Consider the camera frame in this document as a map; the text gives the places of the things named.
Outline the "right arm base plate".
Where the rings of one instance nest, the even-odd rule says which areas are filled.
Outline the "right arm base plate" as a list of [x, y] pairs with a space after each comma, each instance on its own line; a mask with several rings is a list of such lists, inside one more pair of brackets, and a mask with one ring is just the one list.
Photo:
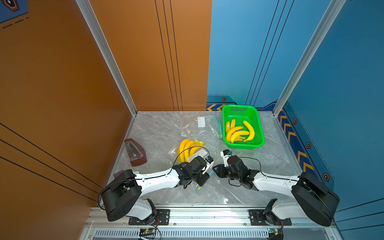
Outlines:
[[252, 226], [291, 226], [292, 221], [290, 218], [279, 219], [274, 213], [265, 213], [262, 209], [251, 209], [249, 218]]

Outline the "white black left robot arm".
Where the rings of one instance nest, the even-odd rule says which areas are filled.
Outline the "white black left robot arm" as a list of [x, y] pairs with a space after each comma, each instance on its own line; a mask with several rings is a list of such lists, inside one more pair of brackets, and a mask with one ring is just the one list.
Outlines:
[[208, 169], [213, 162], [211, 156], [197, 156], [189, 163], [174, 165], [169, 170], [153, 174], [123, 171], [100, 192], [108, 221], [133, 217], [152, 224], [157, 219], [158, 211], [152, 200], [142, 199], [141, 196], [162, 189], [187, 188], [193, 182], [201, 187], [210, 177]]

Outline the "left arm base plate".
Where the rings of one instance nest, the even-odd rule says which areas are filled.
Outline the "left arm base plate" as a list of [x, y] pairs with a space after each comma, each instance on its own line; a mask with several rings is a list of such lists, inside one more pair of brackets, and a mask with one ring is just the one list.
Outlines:
[[170, 209], [157, 209], [155, 213], [149, 215], [146, 219], [140, 220], [138, 218], [130, 218], [129, 225], [133, 226], [144, 226], [144, 225], [154, 225], [154, 226], [167, 226], [170, 220]]

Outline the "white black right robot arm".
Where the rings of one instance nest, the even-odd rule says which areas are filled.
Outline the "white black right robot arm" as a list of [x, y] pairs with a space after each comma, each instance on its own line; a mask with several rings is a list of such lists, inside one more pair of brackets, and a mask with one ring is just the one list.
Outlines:
[[252, 191], [269, 191], [288, 196], [286, 201], [272, 199], [264, 210], [266, 222], [281, 224], [285, 219], [307, 217], [329, 227], [340, 203], [339, 196], [310, 173], [299, 176], [268, 175], [246, 167], [238, 156], [222, 152], [223, 163], [213, 167], [219, 178], [236, 180]]

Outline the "yellow plastic banana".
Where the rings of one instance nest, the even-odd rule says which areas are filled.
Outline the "yellow plastic banana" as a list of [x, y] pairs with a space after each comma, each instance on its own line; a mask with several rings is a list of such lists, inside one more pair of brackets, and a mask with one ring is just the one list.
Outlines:
[[226, 141], [229, 143], [242, 142], [249, 136], [247, 130], [243, 130], [244, 126], [236, 126], [236, 120], [232, 119], [226, 123]]

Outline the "clear zip bag with bananas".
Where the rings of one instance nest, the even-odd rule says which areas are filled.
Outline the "clear zip bag with bananas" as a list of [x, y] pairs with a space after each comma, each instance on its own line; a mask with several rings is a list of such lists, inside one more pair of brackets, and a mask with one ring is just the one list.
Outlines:
[[222, 139], [222, 123], [216, 116], [186, 115], [181, 117], [181, 136], [190, 139]]

